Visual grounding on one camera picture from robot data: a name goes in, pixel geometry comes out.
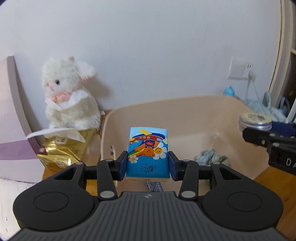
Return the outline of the round metal tin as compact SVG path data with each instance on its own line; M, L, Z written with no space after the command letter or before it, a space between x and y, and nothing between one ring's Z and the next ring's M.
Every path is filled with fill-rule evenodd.
M260 113L243 113L239 117L239 129L243 131L246 128L269 131L272 128L272 119Z

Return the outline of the pink purple headboard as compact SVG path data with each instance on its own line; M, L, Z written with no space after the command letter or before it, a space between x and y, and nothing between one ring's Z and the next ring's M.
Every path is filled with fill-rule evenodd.
M37 157L37 141L31 133L18 88L18 72L13 56L1 60L1 178L38 183L44 166Z

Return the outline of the beige plastic storage basket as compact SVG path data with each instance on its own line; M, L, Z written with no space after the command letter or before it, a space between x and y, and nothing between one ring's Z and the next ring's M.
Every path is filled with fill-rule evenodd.
M241 101L220 95L114 109L104 122L101 158L118 157L127 149L131 127L165 128L169 150L179 159L193 159L204 150L214 149L229 159L232 169L254 179L268 168L268 156L264 148L243 140L238 121L248 111Z

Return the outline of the white shelf frame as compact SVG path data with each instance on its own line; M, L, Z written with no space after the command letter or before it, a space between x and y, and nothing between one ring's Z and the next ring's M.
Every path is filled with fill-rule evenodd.
M292 75L295 74L295 1L281 1L280 6L280 45L269 88L273 106L278 106L281 98L294 85Z

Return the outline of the white plush bunny toy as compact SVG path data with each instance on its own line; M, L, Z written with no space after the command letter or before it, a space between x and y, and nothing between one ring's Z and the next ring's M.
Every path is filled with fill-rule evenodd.
M97 78L93 66L74 57L49 59L42 68L46 118L50 128L99 128L101 113L94 96L84 86Z

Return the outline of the green plaid scrunchie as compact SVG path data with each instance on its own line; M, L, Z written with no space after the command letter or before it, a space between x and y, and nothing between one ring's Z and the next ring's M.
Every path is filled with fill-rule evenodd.
M210 166L212 163L222 163L226 166L231 166L227 156L220 156L214 149L202 151L201 154L195 156L193 161L200 166Z

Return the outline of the long dark blue box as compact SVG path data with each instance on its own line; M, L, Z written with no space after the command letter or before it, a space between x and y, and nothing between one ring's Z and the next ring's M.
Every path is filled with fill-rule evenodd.
M146 182L149 192L163 192L161 182Z

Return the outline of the blue small toy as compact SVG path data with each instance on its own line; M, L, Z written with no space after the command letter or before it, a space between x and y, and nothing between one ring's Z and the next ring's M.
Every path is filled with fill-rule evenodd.
M234 97L235 96L235 91L232 88L232 86L227 87L226 89L224 89L223 95Z

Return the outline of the white wall socket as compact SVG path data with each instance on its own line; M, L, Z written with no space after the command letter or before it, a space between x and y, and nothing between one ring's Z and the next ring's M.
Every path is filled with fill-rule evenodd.
M251 80L256 78L255 65L244 58L232 57L228 71L228 79Z

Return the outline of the light blue blanket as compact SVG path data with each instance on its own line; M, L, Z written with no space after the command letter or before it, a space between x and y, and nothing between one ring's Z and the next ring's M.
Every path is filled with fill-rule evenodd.
M273 121L288 123L287 117L279 108L271 105L271 97L268 92L264 94L262 102L246 99L243 101L253 112L269 116Z

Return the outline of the blue cartoon tissue pack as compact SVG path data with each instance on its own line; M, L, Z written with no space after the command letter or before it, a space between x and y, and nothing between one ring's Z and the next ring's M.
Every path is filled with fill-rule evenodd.
M130 128L126 177L143 180L170 178L166 129Z

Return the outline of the gold tissue pack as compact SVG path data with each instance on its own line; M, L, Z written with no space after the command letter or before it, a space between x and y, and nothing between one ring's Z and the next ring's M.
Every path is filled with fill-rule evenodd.
M45 168L59 171L75 163L94 166L100 160L101 137L97 129L47 128L27 139L44 137L37 156Z

